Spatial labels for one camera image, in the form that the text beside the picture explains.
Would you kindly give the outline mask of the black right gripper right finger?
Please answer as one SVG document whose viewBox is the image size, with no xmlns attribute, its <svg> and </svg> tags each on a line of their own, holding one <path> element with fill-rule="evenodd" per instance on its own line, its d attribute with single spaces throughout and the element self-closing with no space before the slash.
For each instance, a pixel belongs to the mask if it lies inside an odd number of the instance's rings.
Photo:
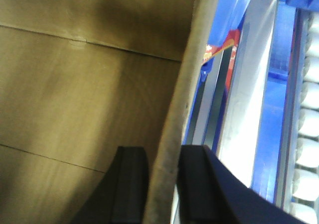
<svg viewBox="0 0 319 224">
<path fill-rule="evenodd" d="M 206 145 L 181 147 L 177 188 L 182 224 L 300 224 L 240 182 Z"/>
</svg>

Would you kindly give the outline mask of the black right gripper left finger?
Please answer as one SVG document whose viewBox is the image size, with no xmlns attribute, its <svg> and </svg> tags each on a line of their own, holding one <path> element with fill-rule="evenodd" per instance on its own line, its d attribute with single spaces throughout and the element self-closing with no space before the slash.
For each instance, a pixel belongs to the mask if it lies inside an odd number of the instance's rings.
<svg viewBox="0 0 319 224">
<path fill-rule="evenodd" d="M 72 224 L 141 224 L 149 185 L 143 147 L 123 147 Z"/>
</svg>

